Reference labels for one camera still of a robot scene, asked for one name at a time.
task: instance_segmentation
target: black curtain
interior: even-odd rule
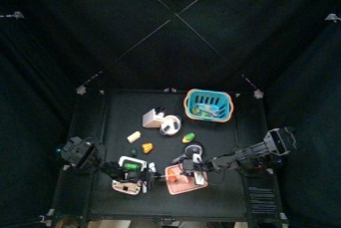
[[[267,93],[269,126],[296,127],[280,174],[293,227],[341,227],[341,24],[329,23]]]
[[[31,223],[53,206],[55,150],[67,138],[75,95],[25,22],[0,19],[0,226]]]
[[[0,15],[26,16],[0,18],[0,220],[25,222],[51,207],[54,151],[67,138],[78,86],[253,91],[246,75],[267,93],[269,125],[297,127],[303,147],[281,174],[291,220],[340,226],[340,25],[324,21],[336,5],[340,0],[0,0]]]

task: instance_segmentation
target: teal basket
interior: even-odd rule
[[[217,122],[229,121],[234,110],[232,98],[226,92],[198,89],[188,92],[184,107],[189,118]]]

